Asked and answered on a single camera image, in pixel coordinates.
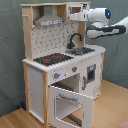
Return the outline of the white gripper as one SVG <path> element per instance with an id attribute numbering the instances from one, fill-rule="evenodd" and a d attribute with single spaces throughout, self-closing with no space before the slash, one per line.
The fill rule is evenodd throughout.
<path id="1" fill-rule="evenodd" d="M 78 13 L 70 14 L 69 19 L 72 21 L 87 21 L 88 13 L 86 11 L 81 11 Z"/>

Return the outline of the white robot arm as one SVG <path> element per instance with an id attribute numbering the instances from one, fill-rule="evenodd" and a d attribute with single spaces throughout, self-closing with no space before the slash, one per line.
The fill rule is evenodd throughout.
<path id="1" fill-rule="evenodd" d="M 111 13 L 107 8 L 82 9 L 69 15 L 70 20 L 91 22 L 86 28 L 86 34 L 90 39 L 128 33 L 128 16 L 118 23 L 108 25 L 110 17 Z"/>

